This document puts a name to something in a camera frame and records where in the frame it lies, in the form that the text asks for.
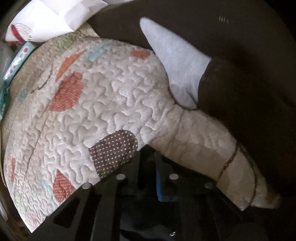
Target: white bag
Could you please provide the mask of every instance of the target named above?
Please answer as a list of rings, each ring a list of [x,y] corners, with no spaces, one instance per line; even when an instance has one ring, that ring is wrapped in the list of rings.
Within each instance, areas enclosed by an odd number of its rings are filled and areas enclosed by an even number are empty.
[[[32,0],[13,19],[5,40],[45,42],[76,31],[107,5],[102,0]]]

